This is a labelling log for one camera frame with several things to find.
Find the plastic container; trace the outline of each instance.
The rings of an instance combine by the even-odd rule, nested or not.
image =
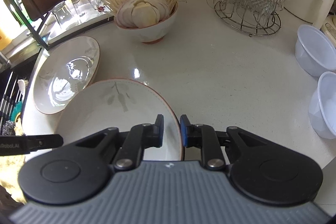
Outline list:
[[[336,74],[321,75],[308,108],[311,126],[322,138],[336,138]]]
[[[326,71],[336,70],[336,48],[321,31],[301,25],[297,36],[295,57],[306,72],[320,77]]]

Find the countertop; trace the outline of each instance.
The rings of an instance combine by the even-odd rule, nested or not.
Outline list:
[[[336,156],[336,139],[320,138],[308,117],[318,79],[294,56],[302,20],[284,10],[277,34],[249,37],[226,25],[206,0],[180,0],[177,13],[172,30],[153,45],[125,40],[113,22],[82,34],[100,45],[95,81],[135,79],[160,93],[177,117],[187,114],[191,123],[216,130],[239,126],[313,158],[322,168]],[[37,70],[46,56],[42,54]],[[22,121],[24,132],[51,134],[60,113],[40,113],[34,106],[33,86]],[[187,150],[186,157],[196,157],[197,152]]]

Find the metal screw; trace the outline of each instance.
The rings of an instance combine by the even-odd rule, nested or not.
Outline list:
[[[212,168],[219,168],[224,165],[224,161],[220,159],[212,159],[208,161],[208,166]]]
[[[117,160],[117,162],[115,163],[115,165],[119,168],[127,168],[130,167],[132,164],[133,162],[130,159]]]

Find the bowl of vegetables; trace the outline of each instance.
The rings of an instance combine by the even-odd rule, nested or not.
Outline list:
[[[128,39],[154,44],[163,39],[177,16],[177,0],[104,0],[119,31]]]

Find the empty bowl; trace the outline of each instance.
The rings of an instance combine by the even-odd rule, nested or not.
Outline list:
[[[118,29],[129,40],[134,42],[142,42],[145,44],[154,44],[163,39],[169,32],[176,19],[177,3],[175,4],[171,15],[159,23],[143,27],[143,28],[126,28],[121,27],[115,22]]]
[[[323,73],[308,108],[311,126],[326,139],[336,138],[336,74]]]
[[[297,37],[295,57],[306,72],[320,77],[326,71],[336,70],[336,49],[321,31],[301,25]]]

